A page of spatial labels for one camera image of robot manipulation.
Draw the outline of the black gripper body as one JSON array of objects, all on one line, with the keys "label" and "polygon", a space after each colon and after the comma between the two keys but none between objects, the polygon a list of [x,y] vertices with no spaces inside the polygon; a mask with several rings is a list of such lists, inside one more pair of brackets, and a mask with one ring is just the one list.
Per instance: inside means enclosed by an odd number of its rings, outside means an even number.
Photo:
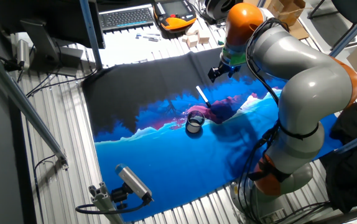
[{"label": "black gripper body", "polygon": [[230,65],[227,65],[223,62],[220,62],[219,65],[217,67],[213,67],[213,68],[217,68],[220,72],[220,76],[227,73],[230,71],[231,68],[234,68],[234,67],[240,67],[240,66],[230,66]]}]

